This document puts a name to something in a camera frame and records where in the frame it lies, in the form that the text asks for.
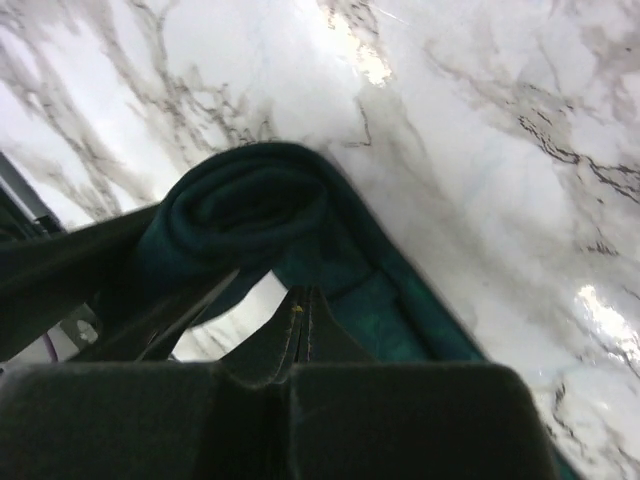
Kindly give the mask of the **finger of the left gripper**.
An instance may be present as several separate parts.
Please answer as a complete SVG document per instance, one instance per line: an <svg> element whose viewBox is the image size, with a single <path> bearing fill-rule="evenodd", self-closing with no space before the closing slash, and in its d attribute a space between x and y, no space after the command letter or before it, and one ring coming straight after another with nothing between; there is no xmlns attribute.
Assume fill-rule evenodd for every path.
<svg viewBox="0 0 640 480"><path fill-rule="evenodd" d="M33 340L93 295L149 226L146 207L90 227L1 246L1 338Z"/></svg>
<svg viewBox="0 0 640 480"><path fill-rule="evenodd" d="M76 362L139 362L168 359L182 334L237 277L237 269L198 279L155 299L105 288L91 300L98 338Z"/></svg>

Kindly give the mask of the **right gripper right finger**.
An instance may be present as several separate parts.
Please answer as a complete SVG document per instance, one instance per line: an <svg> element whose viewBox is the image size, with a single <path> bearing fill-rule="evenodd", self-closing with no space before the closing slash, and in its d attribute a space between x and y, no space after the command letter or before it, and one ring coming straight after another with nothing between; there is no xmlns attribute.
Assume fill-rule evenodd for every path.
<svg viewBox="0 0 640 480"><path fill-rule="evenodd" d="M489 363L328 362L338 334L315 288L287 296L303 328L287 385L291 479L554 479L532 396Z"/></svg>

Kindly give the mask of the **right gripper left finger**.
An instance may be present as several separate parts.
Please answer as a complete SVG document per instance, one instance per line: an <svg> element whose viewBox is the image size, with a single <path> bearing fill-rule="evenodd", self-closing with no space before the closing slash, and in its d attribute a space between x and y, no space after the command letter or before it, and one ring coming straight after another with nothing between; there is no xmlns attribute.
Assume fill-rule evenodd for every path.
<svg viewBox="0 0 640 480"><path fill-rule="evenodd" d="M5 479L285 479L300 292L214 363L17 367L1 378Z"/></svg>

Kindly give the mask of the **dark green tie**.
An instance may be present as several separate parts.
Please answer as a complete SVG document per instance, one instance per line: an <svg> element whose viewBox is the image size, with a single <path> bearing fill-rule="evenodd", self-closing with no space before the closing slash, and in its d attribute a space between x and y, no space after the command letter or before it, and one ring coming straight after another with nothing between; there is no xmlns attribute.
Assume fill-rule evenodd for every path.
<svg viewBox="0 0 640 480"><path fill-rule="evenodd" d="M305 147L258 143L190 170L135 248L131 291L155 299L235 269L208 313L228 311L268 273L289 289L315 288L337 324L329 337L349 338L325 355L328 362L494 364L344 177ZM554 479L574 478L550 445Z"/></svg>

